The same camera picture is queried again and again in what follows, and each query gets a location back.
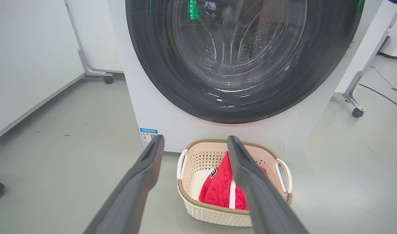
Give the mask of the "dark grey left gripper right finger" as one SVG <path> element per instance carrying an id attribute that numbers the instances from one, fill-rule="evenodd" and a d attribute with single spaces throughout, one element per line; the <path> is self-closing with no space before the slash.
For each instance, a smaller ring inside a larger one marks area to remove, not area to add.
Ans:
<path id="1" fill-rule="evenodd" d="M 228 137 L 236 184 L 245 192 L 256 234 L 306 234 L 307 230 L 277 188 L 236 136 Z"/>

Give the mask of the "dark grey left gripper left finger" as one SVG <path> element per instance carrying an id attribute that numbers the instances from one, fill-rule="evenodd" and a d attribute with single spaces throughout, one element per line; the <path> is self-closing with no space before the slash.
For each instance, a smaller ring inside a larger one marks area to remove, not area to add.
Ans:
<path id="1" fill-rule="evenodd" d="M 165 140 L 156 136 L 100 208 L 85 234 L 138 234 L 149 191 L 161 169 Z"/>

